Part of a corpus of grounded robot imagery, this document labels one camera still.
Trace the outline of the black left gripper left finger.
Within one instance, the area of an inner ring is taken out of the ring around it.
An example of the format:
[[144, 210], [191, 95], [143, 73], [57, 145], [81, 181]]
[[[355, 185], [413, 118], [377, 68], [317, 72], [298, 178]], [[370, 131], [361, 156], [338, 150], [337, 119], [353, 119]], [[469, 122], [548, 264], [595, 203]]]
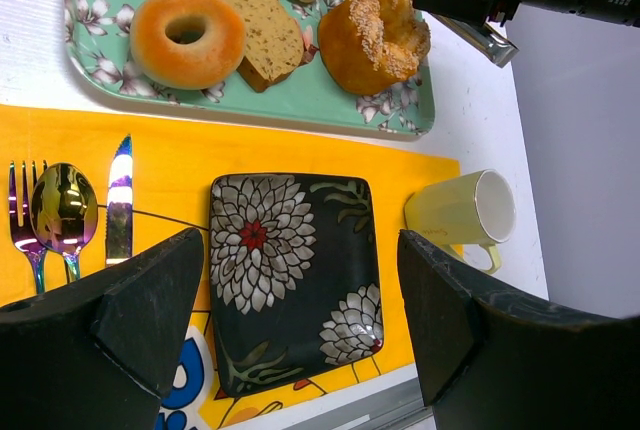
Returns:
[[185, 229], [1, 309], [4, 429], [151, 429], [172, 389], [202, 274]]

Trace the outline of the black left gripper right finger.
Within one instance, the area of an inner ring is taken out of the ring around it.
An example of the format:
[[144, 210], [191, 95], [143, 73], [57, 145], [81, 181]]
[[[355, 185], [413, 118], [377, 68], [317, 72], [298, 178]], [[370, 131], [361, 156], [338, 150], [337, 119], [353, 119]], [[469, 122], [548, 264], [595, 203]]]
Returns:
[[403, 230], [397, 267], [440, 429], [635, 429], [639, 320], [519, 290]]

